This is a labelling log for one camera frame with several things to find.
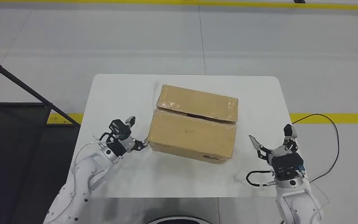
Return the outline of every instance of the yellow tape stripe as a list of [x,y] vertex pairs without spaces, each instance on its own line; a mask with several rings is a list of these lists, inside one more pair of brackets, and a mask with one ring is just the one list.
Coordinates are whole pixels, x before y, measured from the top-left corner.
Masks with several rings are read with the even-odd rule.
[[[294,122],[310,114],[290,114],[291,121]],[[358,114],[323,114],[333,120],[336,124],[358,124]],[[330,124],[331,122],[323,116],[310,116],[297,124]]]
[[176,5],[201,5],[201,6],[358,10],[358,4],[331,4],[331,3],[296,4],[293,2],[247,2],[247,1],[210,1],[210,0],[0,0],[0,2],[176,4]]
[[[81,124],[83,119],[83,114],[68,114],[71,118],[73,118],[75,121]],[[296,120],[299,120],[307,115],[305,113],[291,113],[291,121],[295,122]],[[331,118],[336,124],[358,124],[358,114],[324,114]],[[49,120],[47,121],[48,124],[70,124],[69,121],[64,119],[59,114],[50,114]],[[322,116],[310,116],[309,118],[306,118],[298,124],[330,124],[331,122]]]

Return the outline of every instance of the gray floor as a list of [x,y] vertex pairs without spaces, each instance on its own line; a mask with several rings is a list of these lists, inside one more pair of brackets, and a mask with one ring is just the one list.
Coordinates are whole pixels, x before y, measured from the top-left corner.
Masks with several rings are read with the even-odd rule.
[[[356,113],[357,23],[353,11],[0,4],[0,62],[66,113],[84,112],[98,73],[275,76],[291,113]],[[34,99],[0,77],[0,101]],[[322,223],[355,223],[358,126],[338,130],[341,157],[317,181],[331,200]],[[336,155],[333,126],[297,131],[309,177],[316,177]],[[173,213],[212,223],[280,222],[273,198],[95,200],[84,223],[142,223]]]

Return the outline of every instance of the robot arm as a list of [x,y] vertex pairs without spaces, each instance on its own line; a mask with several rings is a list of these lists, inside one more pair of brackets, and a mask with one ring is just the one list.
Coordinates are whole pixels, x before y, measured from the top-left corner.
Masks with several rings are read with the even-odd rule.
[[119,159],[126,152],[140,151],[148,145],[147,139],[138,141],[130,135],[130,128],[134,123],[133,116],[125,124],[121,120],[112,121],[112,132],[105,133],[100,138],[108,136],[107,146],[74,165],[68,181],[48,210],[44,223],[77,223],[86,203],[91,200],[92,191],[106,180],[107,173]]
[[297,153],[296,131],[288,124],[284,132],[284,143],[275,150],[265,148],[253,136],[249,136],[258,157],[274,168],[275,180],[260,186],[276,185],[276,204],[286,224],[318,224],[323,213],[311,194],[309,183],[304,181],[305,168],[303,159]]

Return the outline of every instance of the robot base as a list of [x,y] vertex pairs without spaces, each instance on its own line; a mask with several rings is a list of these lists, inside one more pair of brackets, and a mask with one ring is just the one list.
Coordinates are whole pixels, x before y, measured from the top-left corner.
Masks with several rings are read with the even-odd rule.
[[159,218],[147,224],[211,224],[211,223],[195,217],[172,216],[166,218]]

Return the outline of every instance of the white table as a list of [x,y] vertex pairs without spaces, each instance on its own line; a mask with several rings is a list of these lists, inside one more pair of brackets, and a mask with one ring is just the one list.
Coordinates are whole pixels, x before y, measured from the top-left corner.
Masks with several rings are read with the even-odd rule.
[[[233,158],[222,165],[210,164],[152,151],[127,153],[94,196],[113,198],[161,197],[274,197],[272,188],[253,188],[245,177],[252,170],[271,169],[257,153],[249,134],[267,148],[284,139],[283,127],[290,123],[280,83],[275,77],[177,76],[98,74],[93,79],[74,155],[86,143],[109,131],[114,119],[136,116],[132,135],[148,135],[154,105],[164,84],[239,98],[239,121]],[[78,156],[89,155],[91,145]],[[271,175],[252,175],[253,182],[268,182]]]

